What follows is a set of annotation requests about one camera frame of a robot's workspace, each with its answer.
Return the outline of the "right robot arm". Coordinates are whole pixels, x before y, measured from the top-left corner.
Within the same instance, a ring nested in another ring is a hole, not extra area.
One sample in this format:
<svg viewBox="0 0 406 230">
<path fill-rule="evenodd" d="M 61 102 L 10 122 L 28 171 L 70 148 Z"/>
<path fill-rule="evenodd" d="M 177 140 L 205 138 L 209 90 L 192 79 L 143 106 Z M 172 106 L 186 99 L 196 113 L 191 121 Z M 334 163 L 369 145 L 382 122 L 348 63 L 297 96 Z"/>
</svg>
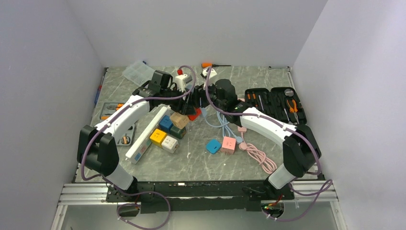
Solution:
<svg viewBox="0 0 406 230">
<path fill-rule="evenodd" d="M 265 180 L 266 197 L 277 198 L 283 187 L 303 177 L 314 164 L 318 168 L 315 174 L 321 173 L 321 152 L 310 127 L 281 122 L 238 99 L 230 80 L 220 79 L 213 85 L 205 83 L 196 86 L 192 90 L 191 100 L 197 107 L 211 105 L 230 123 L 255 131 L 282 148 L 282 165 Z"/>
</svg>

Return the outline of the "pink power strip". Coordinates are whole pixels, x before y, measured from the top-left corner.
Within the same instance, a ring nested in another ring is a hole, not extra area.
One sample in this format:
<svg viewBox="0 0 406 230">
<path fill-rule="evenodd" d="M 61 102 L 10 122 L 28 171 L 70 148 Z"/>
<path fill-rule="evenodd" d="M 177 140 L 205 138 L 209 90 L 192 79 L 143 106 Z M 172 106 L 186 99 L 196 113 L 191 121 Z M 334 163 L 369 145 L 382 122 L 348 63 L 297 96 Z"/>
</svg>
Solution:
<svg viewBox="0 0 406 230">
<path fill-rule="evenodd" d="M 245 127 L 237 127 L 239 133 L 241 134 L 242 142 L 239 144 L 239 148 L 247 152 L 247 154 L 253 158 L 263 171 L 267 174 L 272 174 L 277 169 L 277 164 L 267 157 L 266 153 L 256 148 L 253 144 L 247 143 L 244 140 L 244 134 L 247 129 Z"/>
</svg>

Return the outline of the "light blue plug adapter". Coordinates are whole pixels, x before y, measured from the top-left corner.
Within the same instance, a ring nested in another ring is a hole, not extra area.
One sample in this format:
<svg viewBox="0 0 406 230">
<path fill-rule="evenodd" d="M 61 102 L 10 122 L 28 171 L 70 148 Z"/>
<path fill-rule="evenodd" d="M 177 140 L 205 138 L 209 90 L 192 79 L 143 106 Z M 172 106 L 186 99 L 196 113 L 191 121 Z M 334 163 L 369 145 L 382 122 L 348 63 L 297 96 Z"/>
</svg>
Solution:
<svg viewBox="0 0 406 230">
<path fill-rule="evenodd" d="M 220 150 L 221 146 L 222 144 L 218 140 L 212 139 L 206 144 L 205 148 L 209 153 L 216 154 Z"/>
</svg>

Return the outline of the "blue cube socket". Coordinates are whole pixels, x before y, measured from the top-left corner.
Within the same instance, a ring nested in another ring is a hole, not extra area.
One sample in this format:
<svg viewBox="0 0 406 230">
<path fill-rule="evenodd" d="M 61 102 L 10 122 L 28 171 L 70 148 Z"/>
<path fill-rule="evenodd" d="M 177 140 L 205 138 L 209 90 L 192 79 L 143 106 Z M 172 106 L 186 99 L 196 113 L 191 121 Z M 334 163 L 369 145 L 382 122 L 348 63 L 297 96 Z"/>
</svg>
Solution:
<svg viewBox="0 0 406 230">
<path fill-rule="evenodd" d="M 170 133 L 171 128 L 173 127 L 173 122 L 171 121 L 168 115 L 164 115 L 159 122 L 159 127 L 162 131 Z"/>
</svg>

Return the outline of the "pink cube socket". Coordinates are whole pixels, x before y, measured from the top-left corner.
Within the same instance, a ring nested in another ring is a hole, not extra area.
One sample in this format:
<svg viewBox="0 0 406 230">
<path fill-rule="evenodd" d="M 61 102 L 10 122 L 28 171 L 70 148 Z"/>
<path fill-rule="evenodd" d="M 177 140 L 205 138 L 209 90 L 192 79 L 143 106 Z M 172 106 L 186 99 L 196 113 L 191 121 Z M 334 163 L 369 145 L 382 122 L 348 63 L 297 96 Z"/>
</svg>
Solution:
<svg viewBox="0 0 406 230">
<path fill-rule="evenodd" d="M 235 152 L 237 140 L 232 137 L 224 137 L 220 151 L 226 155 L 233 155 Z"/>
</svg>

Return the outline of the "yellow cube socket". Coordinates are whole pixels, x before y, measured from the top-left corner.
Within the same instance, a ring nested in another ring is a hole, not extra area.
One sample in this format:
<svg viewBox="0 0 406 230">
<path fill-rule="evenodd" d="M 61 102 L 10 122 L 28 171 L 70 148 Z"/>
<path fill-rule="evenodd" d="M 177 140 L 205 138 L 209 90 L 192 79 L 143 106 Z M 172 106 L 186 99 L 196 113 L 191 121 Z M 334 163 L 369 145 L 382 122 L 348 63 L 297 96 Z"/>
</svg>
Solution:
<svg viewBox="0 0 406 230">
<path fill-rule="evenodd" d="M 165 138 L 167 137 L 167 135 L 168 134 L 166 132 L 156 128 L 150 135 L 149 139 L 150 139 L 151 143 L 162 148 L 162 143 L 165 140 Z"/>
</svg>

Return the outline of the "light blue power strip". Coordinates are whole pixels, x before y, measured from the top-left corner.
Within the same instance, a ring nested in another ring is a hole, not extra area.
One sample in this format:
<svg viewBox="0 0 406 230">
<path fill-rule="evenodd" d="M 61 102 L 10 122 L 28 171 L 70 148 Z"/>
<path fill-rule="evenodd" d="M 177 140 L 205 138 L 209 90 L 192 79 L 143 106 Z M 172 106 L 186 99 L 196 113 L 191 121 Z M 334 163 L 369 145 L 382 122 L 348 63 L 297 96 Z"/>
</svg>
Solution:
<svg viewBox="0 0 406 230">
<path fill-rule="evenodd" d="M 222 130 L 223 137 L 234 138 L 236 140 L 237 144 L 240 144 L 243 142 L 243 138 L 241 136 L 237 136 L 228 126 L 230 123 L 227 121 L 224 114 L 217 111 L 216 116 L 219 121 L 219 125 L 213 125 L 213 124 L 209 123 L 209 121 L 207 120 L 207 110 L 205 108 L 200 108 L 200 110 L 201 110 L 201 115 L 203 116 L 206 124 L 208 124 L 210 127 L 213 127 L 213 128 L 220 128 Z"/>
</svg>

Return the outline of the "red cube socket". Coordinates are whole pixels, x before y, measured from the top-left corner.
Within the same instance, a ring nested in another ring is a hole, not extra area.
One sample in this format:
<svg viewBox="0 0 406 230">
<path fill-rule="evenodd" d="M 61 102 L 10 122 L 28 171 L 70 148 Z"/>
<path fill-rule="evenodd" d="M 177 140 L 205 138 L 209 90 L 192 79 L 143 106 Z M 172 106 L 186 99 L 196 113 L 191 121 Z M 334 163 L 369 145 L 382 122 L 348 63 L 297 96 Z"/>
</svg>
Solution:
<svg viewBox="0 0 406 230">
<path fill-rule="evenodd" d="M 196 120 L 201 114 L 202 114 L 201 109 L 200 109 L 200 108 L 196 108 L 196 109 L 195 109 L 195 114 L 193 114 L 193 115 L 187 115 L 187 117 L 189 118 L 190 121 L 194 121 L 194 120 Z"/>
</svg>

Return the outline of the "black tool case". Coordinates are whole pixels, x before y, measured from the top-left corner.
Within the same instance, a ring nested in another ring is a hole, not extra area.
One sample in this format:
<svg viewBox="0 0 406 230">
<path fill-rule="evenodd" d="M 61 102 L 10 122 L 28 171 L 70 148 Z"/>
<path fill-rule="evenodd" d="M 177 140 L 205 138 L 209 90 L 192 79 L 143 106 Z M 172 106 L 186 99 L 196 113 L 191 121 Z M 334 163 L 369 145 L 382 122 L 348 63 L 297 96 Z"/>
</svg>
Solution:
<svg viewBox="0 0 406 230">
<path fill-rule="evenodd" d="M 247 89 L 244 98 L 259 111 L 281 122 L 294 125 L 307 123 L 300 98 L 292 87 Z"/>
</svg>

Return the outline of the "clear plastic organizer box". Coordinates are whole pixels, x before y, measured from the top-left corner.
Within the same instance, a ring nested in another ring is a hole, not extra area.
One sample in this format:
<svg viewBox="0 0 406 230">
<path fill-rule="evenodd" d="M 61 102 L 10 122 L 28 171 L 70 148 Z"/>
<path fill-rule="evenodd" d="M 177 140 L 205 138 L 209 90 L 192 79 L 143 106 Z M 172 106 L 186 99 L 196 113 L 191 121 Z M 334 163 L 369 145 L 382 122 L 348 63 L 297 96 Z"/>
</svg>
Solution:
<svg viewBox="0 0 406 230">
<path fill-rule="evenodd" d="M 155 70 L 148 66 L 144 61 L 136 61 L 127 66 L 122 75 L 137 86 L 141 86 L 152 79 Z"/>
</svg>

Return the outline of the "beige cube socket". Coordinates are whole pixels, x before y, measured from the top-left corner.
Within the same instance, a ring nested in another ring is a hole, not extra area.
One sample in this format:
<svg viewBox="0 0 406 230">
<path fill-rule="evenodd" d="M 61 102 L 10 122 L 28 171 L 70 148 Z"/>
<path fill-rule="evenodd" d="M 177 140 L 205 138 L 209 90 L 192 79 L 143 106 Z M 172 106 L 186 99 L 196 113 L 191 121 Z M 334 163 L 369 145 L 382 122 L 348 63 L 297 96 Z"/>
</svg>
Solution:
<svg viewBox="0 0 406 230">
<path fill-rule="evenodd" d="M 172 121 L 173 125 L 179 129 L 185 128 L 187 124 L 190 122 L 190 119 L 188 118 L 187 115 L 182 115 L 177 112 L 174 112 L 169 118 Z"/>
</svg>

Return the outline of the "white power strip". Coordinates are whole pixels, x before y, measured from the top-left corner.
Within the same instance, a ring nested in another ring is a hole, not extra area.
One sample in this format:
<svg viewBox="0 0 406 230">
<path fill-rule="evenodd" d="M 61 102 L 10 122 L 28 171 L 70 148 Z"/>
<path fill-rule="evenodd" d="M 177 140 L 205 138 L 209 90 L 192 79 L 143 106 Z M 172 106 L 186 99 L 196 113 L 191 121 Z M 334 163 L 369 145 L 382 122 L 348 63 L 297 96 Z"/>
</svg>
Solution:
<svg viewBox="0 0 406 230">
<path fill-rule="evenodd" d="M 141 159 L 143 154 L 146 152 L 148 147 L 151 145 L 150 136 L 159 127 L 159 123 L 164 116 L 170 115 L 170 107 L 162 106 L 158 110 L 157 114 L 150 119 L 147 126 L 144 128 L 140 136 L 134 141 L 133 145 L 125 154 L 125 160 L 131 162 L 132 164 L 137 164 Z"/>
</svg>

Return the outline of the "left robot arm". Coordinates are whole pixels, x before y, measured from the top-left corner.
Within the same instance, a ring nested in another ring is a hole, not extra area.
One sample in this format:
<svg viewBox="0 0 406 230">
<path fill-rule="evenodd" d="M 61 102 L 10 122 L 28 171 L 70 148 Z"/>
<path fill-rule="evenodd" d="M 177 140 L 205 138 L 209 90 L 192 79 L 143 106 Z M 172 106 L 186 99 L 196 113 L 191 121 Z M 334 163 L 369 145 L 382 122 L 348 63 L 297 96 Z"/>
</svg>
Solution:
<svg viewBox="0 0 406 230">
<path fill-rule="evenodd" d="M 132 201 L 138 193 L 138 180 L 119 163 L 120 157 L 116 140 L 153 108 L 166 104 L 173 108 L 184 106 L 184 99 L 192 92 L 171 89 L 173 77 L 164 71 L 156 70 L 152 78 L 133 91 L 124 105 L 96 126 L 85 125 L 79 133 L 77 160 L 84 181 L 85 169 L 97 172 L 105 181 L 114 185 L 125 201 Z"/>
</svg>

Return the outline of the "white cube socket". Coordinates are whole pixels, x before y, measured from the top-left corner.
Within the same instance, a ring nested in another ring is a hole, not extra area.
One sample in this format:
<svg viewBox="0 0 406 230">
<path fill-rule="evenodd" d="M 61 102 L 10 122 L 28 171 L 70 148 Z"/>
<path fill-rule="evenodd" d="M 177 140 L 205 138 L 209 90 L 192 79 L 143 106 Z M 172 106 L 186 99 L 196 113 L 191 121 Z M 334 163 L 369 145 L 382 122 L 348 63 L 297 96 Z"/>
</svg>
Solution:
<svg viewBox="0 0 406 230">
<path fill-rule="evenodd" d="M 165 151 L 173 154 L 178 148 L 179 143 L 178 140 L 172 136 L 166 136 L 162 141 L 161 146 Z"/>
</svg>

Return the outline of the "dark green cube socket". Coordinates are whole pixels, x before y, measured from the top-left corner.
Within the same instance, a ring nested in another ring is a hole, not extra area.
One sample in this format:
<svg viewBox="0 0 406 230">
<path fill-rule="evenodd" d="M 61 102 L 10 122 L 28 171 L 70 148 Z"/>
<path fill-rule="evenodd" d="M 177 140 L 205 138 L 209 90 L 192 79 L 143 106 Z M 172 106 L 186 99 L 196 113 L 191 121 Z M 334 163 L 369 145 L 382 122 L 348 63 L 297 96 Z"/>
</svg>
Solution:
<svg viewBox="0 0 406 230">
<path fill-rule="evenodd" d="M 176 127 L 176 126 L 172 126 L 169 132 L 173 137 L 175 137 L 177 139 L 183 139 L 183 137 L 185 136 L 187 130 L 186 130 L 185 127 L 180 129 L 180 128 Z"/>
</svg>

